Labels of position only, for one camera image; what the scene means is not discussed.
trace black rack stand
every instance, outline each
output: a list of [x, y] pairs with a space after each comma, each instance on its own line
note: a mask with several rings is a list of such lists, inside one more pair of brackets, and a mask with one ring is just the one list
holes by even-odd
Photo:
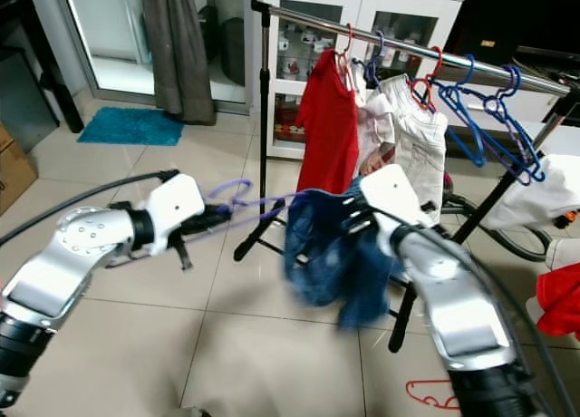
[[[270, 71], [268, 67], [269, 59], [269, 44], [270, 44], [270, 18], [271, 15], [276, 15], [283, 17], [284, 19], [295, 21], [302, 24], [308, 24], [315, 28], [320, 28], [328, 32], [333, 32], [336, 34], [349, 35], [349, 28], [347, 26], [339, 25], [333, 22], [322, 20], [320, 18], [299, 14], [297, 12], [291, 11], [289, 9], [284, 9], [281, 7], [276, 7], [269, 5], [267, 3], [259, 2], [257, 0], [252, 0], [252, 9], [259, 12], [262, 15], [262, 67], [260, 70], [260, 198], [266, 197], [266, 153], [267, 153], [267, 114], [268, 114], [268, 94], [270, 88]], [[353, 29], [354, 39], [360, 39], [372, 44], [380, 44], [381, 39], [375, 34], [369, 32], [364, 32], [361, 30]], [[437, 51], [431, 50], [426, 47], [422, 47], [415, 44], [408, 44], [403, 41], [399, 41], [391, 38], [382, 39], [384, 45], [402, 50], [408, 53], [419, 55], [421, 57], [428, 57], [431, 59], [439, 59], [440, 54]], [[470, 68], [471, 61], [467, 58], [456, 56], [449, 53], [444, 53], [442, 55], [443, 62], [446, 64]], [[509, 79], [510, 73], [497, 66], [489, 65], [487, 63], [474, 63], [474, 69], [482, 71], [484, 73], [495, 75], [497, 77], [503, 77]], [[560, 98], [556, 107], [554, 108], [552, 115], [548, 118], [546, 125], [541, 132], [538, 133], [533, 141], [533, 145], [538, 149], [542, 143], [546, 140], [549, 134], [562, 123], [564, 118], [572, 111], [578, 102], [580, 102], [580, 92], [577, 89], [568, 89], [565, 86], [559, 85], [554, 82], [546, 81], [530, 75], [522, 75], [522, 83], [532, 85], [538, 90], [548, 91], [557, 95]], [[499, 184], [491, 191], [488, 197], [481, 203], [475, 213], [473, 213], [468, 220], [458, 229], [457, 233], [452, 237], [452, 240], [462, 244], [469, 237], [469, 235], [478, 227], [481, 220], [488, 214], [491, 208], [498, 202], [501, 196], [506, 192], [509, 186], [516, 180], [516, 178], [507, 171], [502, 177]], [[284, 254], [284, 251], [262, 239], [262, 236], [267, 231], [267, 229], [274, 222], [278, 224], [285, 225], [285, 222], [278, 217], [279, 213], [284, 209], [285, 201], [283, 199], [278, 200], [272, 208], [272, 213], [268, 218], [263, 218], [257, 227], [247, 236], [234, 252], [234, 259], [236, 261], [241, 261], [246, 254], [252, 249], [252, 247], [258, 243], [268, 249], [273, 250], [277, 254]], [[265, 211], [265, 205], [260, 206], [260, 213], [263, 214]], [[395, 326], [392, 330], [391, 338], [389, 340], [389, 350], [393, 353], [398, 352], [404, 340], [404, 336], [407, 330], [407, 324], [411, 317], [411, 310], [415, 299], [417, 298], [417, 293], [411, 282], [403, 282], [398, 279], [391, 278], [391, 281], [398, 286], [405, 288], [405, 294], [403, 296], [401, 307], [399, 312], [390, 311], [390, 314], [395, 317]]]

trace cardboard box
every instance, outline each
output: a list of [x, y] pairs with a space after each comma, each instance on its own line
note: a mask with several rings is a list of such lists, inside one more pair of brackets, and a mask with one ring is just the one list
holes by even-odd
[[38, 178], [16, 141], [0, 151], [0, 215], [8, 210]]
[[2, 125], [0, 122], [0, 152], [8, 148], [8, 145], [10, 145], [13, 141], [14, 139], [10, 137], [8, 130], [5, 129], [4, 125]]

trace red cloth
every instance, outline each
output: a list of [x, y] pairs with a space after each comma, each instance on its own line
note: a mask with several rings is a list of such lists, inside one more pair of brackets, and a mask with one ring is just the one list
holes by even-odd
[[580, 340], [580, 263], [540, 276], [536, 290], [545, 311], [537, 328], [549, 335], [575, 333]]
[[345, 192], [359, 156], [354, 89], [336, 71], [334, 50], [320, 57], [306, 84], [296, 126], [304, 127], [306, 148], [298, 191]]

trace black table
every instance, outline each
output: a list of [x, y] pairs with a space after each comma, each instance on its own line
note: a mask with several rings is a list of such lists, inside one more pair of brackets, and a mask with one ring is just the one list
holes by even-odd
[[42, 82], [53, 92], [64, 119], [72, 132], [82, 131], [84, 125], [81, 115], [74, 104], [73, 97], [64, 84], [61, 69], [54, 58], [53, 49], [48, 43], [43, 26], [36, 13], [33, 0], [1, 0], [0, 25], [18, 20], [33, 47], [34, 55], [43, 69]]

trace gray curtain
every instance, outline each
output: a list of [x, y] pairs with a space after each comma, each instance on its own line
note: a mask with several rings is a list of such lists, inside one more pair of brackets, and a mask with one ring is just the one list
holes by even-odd
[[214, 125], [208, 60], [195, 0], [143, 0], [157, 107], [190, 124]]

